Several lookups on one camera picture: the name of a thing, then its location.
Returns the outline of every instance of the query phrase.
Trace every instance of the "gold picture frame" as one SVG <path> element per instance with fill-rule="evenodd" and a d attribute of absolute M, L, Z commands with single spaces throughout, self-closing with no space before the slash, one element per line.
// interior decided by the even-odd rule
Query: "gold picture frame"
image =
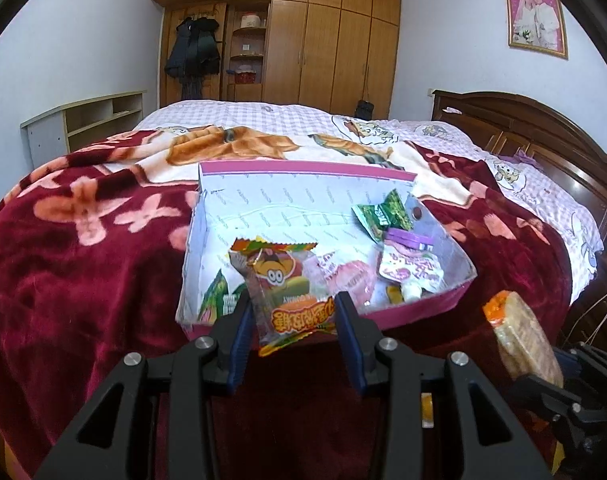
<path fill-rule="evenodd" d="M 508 46 L 535 50 L 549 56 L 568 59 L 566 22 L 560 0 L 506 1 Z M 546 6 L 552 7 L 557 20 Z"/>

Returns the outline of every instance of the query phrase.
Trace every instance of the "purple lid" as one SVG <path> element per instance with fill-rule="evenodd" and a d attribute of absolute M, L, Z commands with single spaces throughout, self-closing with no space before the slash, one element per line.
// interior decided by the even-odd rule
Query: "purple lid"
<path fill-rule="evenodd" d="M 433 239 L 430 236 L 422 236 L 411 233 L 410 231 L 404 231 L 403 229 L 397 229 L 396 227 L 391 227 L 386 231 L 386 238 L 390 238 L 391 240 L 398 240 L 400 242 L 414 242 L 417 244 L 426 244 L 432 245 Z"/>

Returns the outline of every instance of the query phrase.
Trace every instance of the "pink candy package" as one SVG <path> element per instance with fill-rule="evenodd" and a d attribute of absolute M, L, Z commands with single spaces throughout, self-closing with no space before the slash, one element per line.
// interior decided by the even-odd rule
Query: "pink candy package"
<path fill-rule="evenodd" d="M 309 258 L 304 269 L 309 276 L 317 275 L 325 281 L 331 295 L 346 290 L 357 309 L 370 302 L 375 290 L 376 270 L 360 260 L 349 259 L 341 251 Z"/>

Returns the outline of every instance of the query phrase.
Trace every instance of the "wooden wardrobe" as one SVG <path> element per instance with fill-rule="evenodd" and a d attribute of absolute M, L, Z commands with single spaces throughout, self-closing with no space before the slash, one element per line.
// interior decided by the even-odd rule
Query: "wooden wardrobe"
<path fill-rule="evenodd" d="M 227 16 L 236 12 L 236 7 L 267 5 L 258 83 L 234 84 L 234 76 L 226 73 L 230 64 L 226 42 L 232 36 L 221 27 L 217 41 L 222 44 L 222 74 L 219 83 L 213 76 L 204 84 L 204 97 L 237 101 L 260 97 L 272 104 L 302 104 L 346 115 L 353 115 L 363 99 L 375 105 L 373 118 L 388 118 L 401 0 L 220 0 L 209 1 L 212 7 L 207 9 L 199 4 L 203 0 L 155 1 L 166 7 L 162 71 L 174 44 L 174 28 L 185 16 L 199 11 L 199 15 L 221 17 L 222 12 Z M 230 27 L 232 20 L 220 23 Z M 160 94 L 165 97 L 161 104 L 177 101 L 181 95 L 177 81 L 163 72 L 160 79 Z"/>

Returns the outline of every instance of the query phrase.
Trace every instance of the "bride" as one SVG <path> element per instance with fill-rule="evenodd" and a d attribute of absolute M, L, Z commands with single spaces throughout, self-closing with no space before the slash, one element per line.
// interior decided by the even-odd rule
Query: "bride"
<path fill-rule="evenodd" d="M 534 0 L 519 0 L 519 9 L 517 9 L 517 17 L 515 19 L 514 40 L 516 43 L 539 46 Z"/>

